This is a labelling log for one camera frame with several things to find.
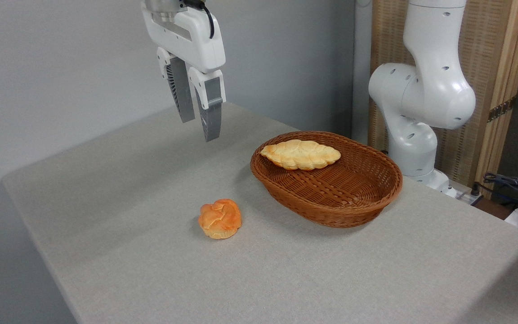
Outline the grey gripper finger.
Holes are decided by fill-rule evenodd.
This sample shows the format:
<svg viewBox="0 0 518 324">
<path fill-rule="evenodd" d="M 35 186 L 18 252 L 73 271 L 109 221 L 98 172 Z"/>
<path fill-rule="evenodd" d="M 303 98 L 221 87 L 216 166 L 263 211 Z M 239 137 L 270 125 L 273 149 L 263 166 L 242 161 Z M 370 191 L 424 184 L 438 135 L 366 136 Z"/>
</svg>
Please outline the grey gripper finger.
<svg viewBox="0 0 518 324">
<path fill-rule="evenodd" d="M 185 62 L 161 47 L 157 48 L 157 58 L 161 74 L 167 80 L 181 121 L 186 123 L 195 119 Z"/>
<path fill-rule="evenodd" d="M 205 74 L 190 67 L 188 76 L 196 91 L 205 140 L 213 141 L 220 136 L 222 104 L 226 102 L 223 74 L 221 70 Z"/>
</svg>

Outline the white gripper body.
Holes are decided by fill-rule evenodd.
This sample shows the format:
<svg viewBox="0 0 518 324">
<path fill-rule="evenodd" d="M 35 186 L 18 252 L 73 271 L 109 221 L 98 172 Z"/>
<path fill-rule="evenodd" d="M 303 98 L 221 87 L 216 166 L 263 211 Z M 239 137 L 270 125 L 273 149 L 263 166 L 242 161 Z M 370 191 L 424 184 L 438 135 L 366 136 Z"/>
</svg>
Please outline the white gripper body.
<svg viewBox="0 0 518 324">
<path fill-rule="evenodd" d="M 141 9 L 159 47 L 204 73 L 226 63 L 219 23 L 205 0 L 142 0 Z"/>
</svg>

